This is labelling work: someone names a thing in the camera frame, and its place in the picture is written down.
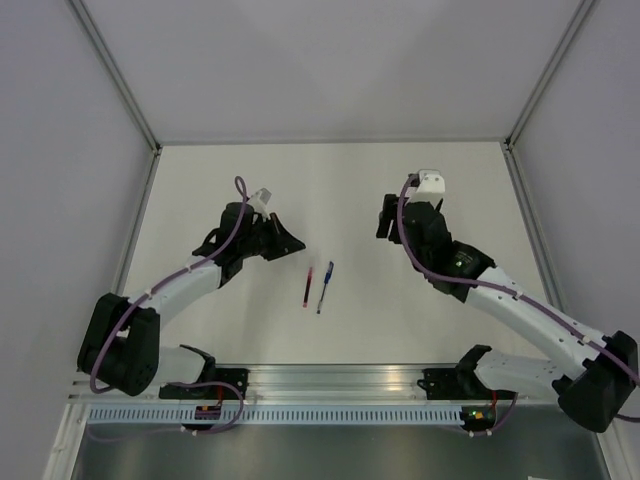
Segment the red gel pen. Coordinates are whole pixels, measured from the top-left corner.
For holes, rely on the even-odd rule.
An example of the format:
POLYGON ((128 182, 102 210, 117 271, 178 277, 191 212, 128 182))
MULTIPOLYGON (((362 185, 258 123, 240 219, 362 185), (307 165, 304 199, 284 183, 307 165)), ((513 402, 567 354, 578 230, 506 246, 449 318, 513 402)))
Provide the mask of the red gel pen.
POLYGON ((310 266, 307 270, 303 300, 302 300, 302 307, 304 309, 308 308, 308 305, 309 305, 309 297, 310 297, 311 287, 313 283, 313 276, 314 276, 314 267, 310 266))

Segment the blue gel pen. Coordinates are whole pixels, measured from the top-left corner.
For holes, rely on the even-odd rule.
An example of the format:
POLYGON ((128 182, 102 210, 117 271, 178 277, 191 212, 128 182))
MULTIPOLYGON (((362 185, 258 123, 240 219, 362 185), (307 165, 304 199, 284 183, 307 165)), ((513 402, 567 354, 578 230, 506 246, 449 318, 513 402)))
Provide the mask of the blue gel pen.
POLYGON ((316 307, 316 314, 320 315, 321 314, 321 310, 322 310, 322 306, 323 306, 323 302, 324 302, 324 298, 326 295, 326 290, 328 287, 328 284, 330 282, 330 279, 332 277, 332 273, 333 273, 333 269, 334 269, 334 262, 333 261, 329 261, 325 275, 324 275, 324 280, 322 283, 322 290, 320 293, 320 297, 317 303, 317 307, 316 307))

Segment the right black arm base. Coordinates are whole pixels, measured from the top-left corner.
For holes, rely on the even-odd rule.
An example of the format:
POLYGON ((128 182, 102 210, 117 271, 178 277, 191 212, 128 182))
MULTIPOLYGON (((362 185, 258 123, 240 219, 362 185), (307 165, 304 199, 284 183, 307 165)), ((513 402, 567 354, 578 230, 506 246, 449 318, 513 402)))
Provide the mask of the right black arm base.
POLYGON ((492 350, 490 346, 475 345, 454 367, 431 367, 422 370, 417 386, 426 393, 428 400, 511 400, 515 393, 508 390, 491 391, 474 373, 479 360, 492 350))

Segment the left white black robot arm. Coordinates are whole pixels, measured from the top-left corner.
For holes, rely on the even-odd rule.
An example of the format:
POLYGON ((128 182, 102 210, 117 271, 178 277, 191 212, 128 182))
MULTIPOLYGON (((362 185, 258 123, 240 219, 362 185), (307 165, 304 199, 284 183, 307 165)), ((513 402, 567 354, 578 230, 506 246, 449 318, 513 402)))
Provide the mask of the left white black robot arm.
POLYGON ((189 346, 162 349, 162 329, 201 297, 228 284, 247 259, 274 261, 305 249, 263 202, 227 204, 219 225, 184 266, 137 294, 107 293, 98 299, 77 358, 78 369, 89 376, 90 390, 137 396, 162 365, 190 355, 192 365, 182 385, 194 397, 208 397, 217 386, 217 373, 206 366, 213 358, 189 346))

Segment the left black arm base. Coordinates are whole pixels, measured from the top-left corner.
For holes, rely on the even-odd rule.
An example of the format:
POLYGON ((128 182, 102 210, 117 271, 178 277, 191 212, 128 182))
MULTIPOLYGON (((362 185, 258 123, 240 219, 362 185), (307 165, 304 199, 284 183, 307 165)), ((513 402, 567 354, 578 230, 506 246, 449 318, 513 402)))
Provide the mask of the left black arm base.
POLYGON ((162 347, 155 380, 163 400, 245 399, 250 370, 221 367, 215 357, 196 347, 181 344, 162 347))

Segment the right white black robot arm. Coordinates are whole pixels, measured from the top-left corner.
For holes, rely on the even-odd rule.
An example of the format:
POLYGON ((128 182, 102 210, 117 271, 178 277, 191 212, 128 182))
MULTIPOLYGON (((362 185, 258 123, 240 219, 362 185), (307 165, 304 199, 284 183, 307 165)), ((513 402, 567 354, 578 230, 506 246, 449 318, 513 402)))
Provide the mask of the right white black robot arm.
POLYGON ((454 390, 464 399, 554 401, 579 426, 603 433, 622 419, 639 386, 637 342, 606 335, 519 290, 495 261, 456 241, 439 206, 384 197, 377 237, 402 246, 432 287, 484 312, 538 348, 543 359, 507 355, 475 345, 458 361, 454 390))

